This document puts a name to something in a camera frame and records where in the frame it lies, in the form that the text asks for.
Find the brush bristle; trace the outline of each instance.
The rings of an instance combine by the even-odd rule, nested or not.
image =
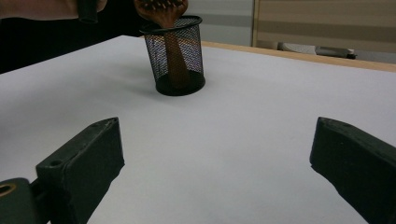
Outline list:
[[[178,7],[183,4],[183,0],[139,0],[146,10],[167,9]]]

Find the wall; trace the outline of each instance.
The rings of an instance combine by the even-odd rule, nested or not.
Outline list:
[[[253,0],[190,0],[185,15],[203,19],[204,41],[250,46],[253,4]]]

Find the wooden object in mesh cup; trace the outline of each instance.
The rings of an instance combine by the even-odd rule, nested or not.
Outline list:
[[[187,10],[188,4],[188,0],[134,0],[137,13],[163,29],[174,28],[175,21]],[[175,89],[186,88],[190,84],[190,74],[177,36],[173,32],[167,32],[163,38],[171,85]]]

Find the human hand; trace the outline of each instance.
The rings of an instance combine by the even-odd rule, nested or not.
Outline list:
[[[184,14],[189,6],[188,0],[168,0],[166,4],[155,2],[161,1],[154,1],[153,4],[148,0],[134,0],[134,7],[139,16],[148,21],[154,21],[163,29],[174,27],[174,22]]]
[[[97,0],[96,10],[103,10],[106,3],[107,0]],[[37,21],[75,19],[78,0],[0,0],[0,19],[11,17]]]

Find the bolt hole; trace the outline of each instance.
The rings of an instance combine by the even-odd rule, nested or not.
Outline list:
[[[14,184],[5,184],[0,186],[0,197],[5,196],[12,192],[17,186]]]
[[[51,167],[54,167],[54,166],[59,166],[61,163],[62,163],[62,161],[52,161],[49,165]]]

